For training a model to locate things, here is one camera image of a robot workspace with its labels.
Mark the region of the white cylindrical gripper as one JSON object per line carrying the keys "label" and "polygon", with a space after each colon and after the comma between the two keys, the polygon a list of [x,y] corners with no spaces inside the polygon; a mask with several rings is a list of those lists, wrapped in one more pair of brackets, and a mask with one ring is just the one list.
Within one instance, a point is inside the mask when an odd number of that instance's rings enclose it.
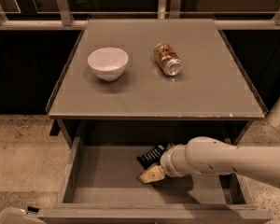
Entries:
{"label": "white cylindrical gripper", "polygon": [[161,156],[161,165],[152,164],[137,177],[141,183],[149,184],[161,181],[165,178],[165,174],[170,177],[183,177],[189,174],[185,146],[168,143],[167,149]]}

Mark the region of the white plastic robot base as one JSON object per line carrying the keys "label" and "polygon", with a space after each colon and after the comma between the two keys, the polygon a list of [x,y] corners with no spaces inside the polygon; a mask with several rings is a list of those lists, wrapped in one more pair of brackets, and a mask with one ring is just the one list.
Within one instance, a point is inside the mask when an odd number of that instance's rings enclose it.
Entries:
{"label": "white plastic robot base", "polygon": [[47,224],[35,214],[19,208],[8,207],[0,212],[0,224]]}

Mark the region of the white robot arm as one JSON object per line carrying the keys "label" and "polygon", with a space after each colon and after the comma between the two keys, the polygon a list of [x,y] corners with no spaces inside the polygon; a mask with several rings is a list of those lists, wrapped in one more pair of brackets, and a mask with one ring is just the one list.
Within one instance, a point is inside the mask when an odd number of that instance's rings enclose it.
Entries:
{"label": "white robot arm", "polygon": [[280,147],[238,147],[200,136],[185,145],[158,145],[137,160],[143,184],[167,176],[239,174],[280,189]]}

